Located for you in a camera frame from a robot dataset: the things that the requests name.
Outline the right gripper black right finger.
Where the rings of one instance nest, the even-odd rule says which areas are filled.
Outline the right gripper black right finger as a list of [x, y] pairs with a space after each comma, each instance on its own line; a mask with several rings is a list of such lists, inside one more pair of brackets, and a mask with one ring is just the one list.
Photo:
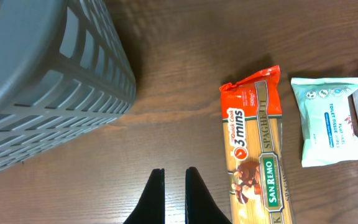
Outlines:
[[216, 205], [195, 167], [186, 170], [185, 220], [186, 224], [231, 224]]

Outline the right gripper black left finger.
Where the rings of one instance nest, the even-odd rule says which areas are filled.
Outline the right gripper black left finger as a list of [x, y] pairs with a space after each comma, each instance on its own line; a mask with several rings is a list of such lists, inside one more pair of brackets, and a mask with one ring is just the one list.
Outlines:
[[124, 224], [165, 223], [165, 170], [154, 169], [135, 209]]

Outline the San Remo spaghetti packet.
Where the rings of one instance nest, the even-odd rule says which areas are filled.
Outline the San Remo spaghetti packet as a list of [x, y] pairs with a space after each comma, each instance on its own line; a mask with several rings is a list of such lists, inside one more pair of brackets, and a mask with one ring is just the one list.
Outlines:
[[294, 223], [282, 166], [278, 65], [220, 87], [233, 223]]

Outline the mint green wipes pack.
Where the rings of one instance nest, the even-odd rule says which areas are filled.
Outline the mint green wipes pack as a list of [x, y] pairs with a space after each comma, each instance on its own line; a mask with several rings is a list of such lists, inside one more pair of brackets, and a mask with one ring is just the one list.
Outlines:
[[358, 137], [352, 125], [349, 96], [358, 90], [355, 78], [292, 78], [300, 111], [303, 167], [358, 160]]

